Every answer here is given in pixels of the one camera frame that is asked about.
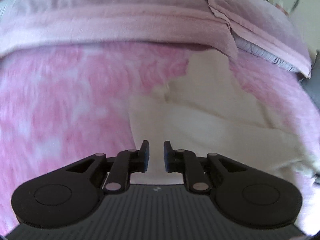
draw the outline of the pink blanket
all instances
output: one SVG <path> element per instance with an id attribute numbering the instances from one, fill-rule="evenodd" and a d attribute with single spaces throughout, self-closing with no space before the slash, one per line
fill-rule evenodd
<path id="1" fill-rule="evenodd" d="M 133 148 L 128 98 L 185 75 L 190 51 L 150 43 L 42 47 L 5 57 L 0 71 L 0 233 L 17 220 L 14 189 L 96 152 Z M 239 51 L 230 69 L 320 156 L 320 116 L 296 78 Z"/>

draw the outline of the bed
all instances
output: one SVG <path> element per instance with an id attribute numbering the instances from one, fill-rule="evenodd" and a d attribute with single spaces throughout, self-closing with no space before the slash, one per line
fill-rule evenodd
<path id="1" fill-rule="evenodd" d="M 26 180 L 146 137 L 150 183 L 181 180 L 157 173 L 164 139 L 217 151 L 293 182 L 304 196 L 298 225 L 319 230 L 320 115 L 296 73 L 281 68 L 310 77 L 307 47 L 267 3 L 290 29 L 282 40 L 247 25 L 257 12 L 239 21 L 225 2 L 14 0 L 0 21 L 0 234 L 17 225 L 10 198 Z"/>

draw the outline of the logo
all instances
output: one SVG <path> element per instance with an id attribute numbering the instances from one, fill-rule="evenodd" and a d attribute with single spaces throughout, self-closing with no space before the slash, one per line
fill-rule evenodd
<path id="1" fill-rule="evenodd" d="M 155 192 L 159 192 L 159 191 L 161 191 L 162 190 L 162 188 L 160 188 L 160 187 L 155 187 L 155 188 L 153 188 L 153 191 L 155 191 Z"/>

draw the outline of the wall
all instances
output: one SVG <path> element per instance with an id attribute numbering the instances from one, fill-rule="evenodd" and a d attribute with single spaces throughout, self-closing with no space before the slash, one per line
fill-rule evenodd
<path id="1" fill-rule="evenodd" d="M 291 21 L 313 49 L 320 49 L 320 0 L 300 0 Z"/>

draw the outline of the white cloth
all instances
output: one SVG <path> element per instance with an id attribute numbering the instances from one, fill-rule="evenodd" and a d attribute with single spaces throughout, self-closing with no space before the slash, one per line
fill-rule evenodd
<path id="1" fill-rule="evenodd" d="M 132 183 L 181 183 L 164 172 L 163 142 L 198 156 L 216 152 L 274 173 L 292 163 L 308 162 L 297 135 L 287 133 L 276 114 L 244 92 L 215 50 L 194 54 L 188 74 L 169 83 L 169 91 L 132 98 L 130 122 L 137 147 L 150 142 L 148 175 Z"/>

